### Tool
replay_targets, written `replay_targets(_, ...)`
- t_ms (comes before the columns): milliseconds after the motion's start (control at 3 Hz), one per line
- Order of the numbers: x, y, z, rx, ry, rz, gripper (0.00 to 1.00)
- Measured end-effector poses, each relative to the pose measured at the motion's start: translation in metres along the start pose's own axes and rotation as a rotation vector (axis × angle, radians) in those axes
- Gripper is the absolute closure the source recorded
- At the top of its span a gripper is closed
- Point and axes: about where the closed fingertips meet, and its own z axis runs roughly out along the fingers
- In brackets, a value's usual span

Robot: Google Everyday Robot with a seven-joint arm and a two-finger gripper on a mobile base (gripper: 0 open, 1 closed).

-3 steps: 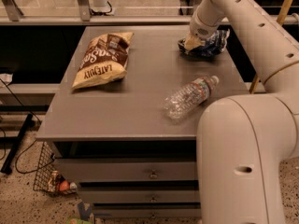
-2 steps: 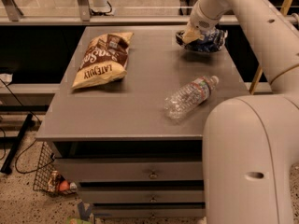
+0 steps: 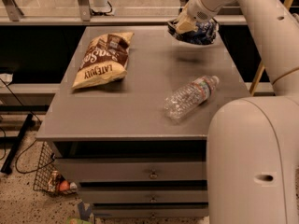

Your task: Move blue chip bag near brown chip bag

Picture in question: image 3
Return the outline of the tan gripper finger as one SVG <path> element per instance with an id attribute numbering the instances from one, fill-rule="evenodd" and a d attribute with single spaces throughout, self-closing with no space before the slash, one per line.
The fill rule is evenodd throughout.
<path id="1" fill-rule="evenodd" d="M 181 12 L 175 19 L 175 28 L 178 34 L 184 34 L 196 30 L 196 20 L 187 13 Z"/>

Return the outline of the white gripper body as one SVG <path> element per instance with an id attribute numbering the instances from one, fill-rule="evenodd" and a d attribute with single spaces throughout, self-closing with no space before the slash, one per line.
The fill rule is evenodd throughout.
<path id="1" fill-rule="evenodd" d="M 216 12 L 205 6 L 202 0 L 189 0 L 181 15 L 190 21 L 206 22 L 212 19 Z"/>

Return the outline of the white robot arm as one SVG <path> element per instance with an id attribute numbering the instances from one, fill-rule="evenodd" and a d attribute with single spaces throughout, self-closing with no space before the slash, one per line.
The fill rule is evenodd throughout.
<path id="1" fill-rule="evenodd" d="M 207 21 L 237 2 L 275 92 L 224 105 L 206 142 L 209 224 L 298 224 L 299 24 L 279 0 L 189 0 Z"/>

